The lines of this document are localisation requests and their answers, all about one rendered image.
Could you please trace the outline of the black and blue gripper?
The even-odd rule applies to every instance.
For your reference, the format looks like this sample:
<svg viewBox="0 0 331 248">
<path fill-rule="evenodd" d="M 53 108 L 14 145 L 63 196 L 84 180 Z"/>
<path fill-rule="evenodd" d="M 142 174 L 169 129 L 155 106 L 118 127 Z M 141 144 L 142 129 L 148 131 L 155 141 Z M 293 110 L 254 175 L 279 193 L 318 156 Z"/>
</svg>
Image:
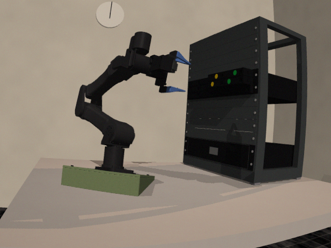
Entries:
<svg viewBox="0 0 331 248">
<path fill-rule="evenodd" d="M 176 60 L 177 62 L 182 63 L 182 64 L 187 64 L 187 65 L 191 64 L 190 62 L 188 62 L 182 56 L 182 54 L 179 51 L 176 51 L 176 50 L 170 52 L 166 56 L 172 57 L 172 58 L 174 58 L 174 60 Z M 151 57 L 150 57 L 150 62 L 149 63 L 152 64 L 152 58 Z M 148 67 L 148 70 L 146 71 L 145 74 L 148 74 L 149 70 L 150 70 L 150 67 Z M 176 88 L 176 87 L 164 86 L 164 85 L 166 85 L 167 75 L 168 75 L 168 73 L 165 73 L 164 79 L 156 79 L 156 81 L 155 81 L 155 85 L 160 86 L 160 88 L 159 88 L 160 93 L 175 92 L 175 91 L 185 92 L 185 90 L 182 90 L 182 89 L 179 89 L 179 88 Z"/>
</svg>

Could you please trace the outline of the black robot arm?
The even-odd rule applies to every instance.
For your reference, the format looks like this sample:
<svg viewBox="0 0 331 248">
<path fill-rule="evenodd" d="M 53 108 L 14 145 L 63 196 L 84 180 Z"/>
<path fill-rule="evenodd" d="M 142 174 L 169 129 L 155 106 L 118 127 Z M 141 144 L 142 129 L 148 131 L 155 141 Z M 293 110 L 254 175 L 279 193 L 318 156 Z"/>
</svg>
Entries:
<svg viewBox="0 0 331 248">
<path fill-rule="evenodd" d="M 138 73 L 145 74 L 148 67 L 150 70 L 146 76 L 156 79 L 164 79 L 166 72 L 177 71 L 177 61 L 169 56 L 152 55 L 152 64 L 149 63 L 150 58 L 146 55 L 149 53 L 151 39 L 149 33 L 136 32 L 131 37 L 125 56 L 115 57 L 99 78 L 80 87 L 75 115 L 98 128 L 103 134 L 101 144 L 106 145 L 102 167 L 95 166 L 95 169 L 133 174 L 132 170 L 124 169 L 123 161 L 124 148 L 129 148 L 135 138 L 134 128 L 104 113 L 102 96 L 117 83 L 127 81 Z M 91 99 L 91 103 L 84 102 L 85 97 Z"/>
</svg>

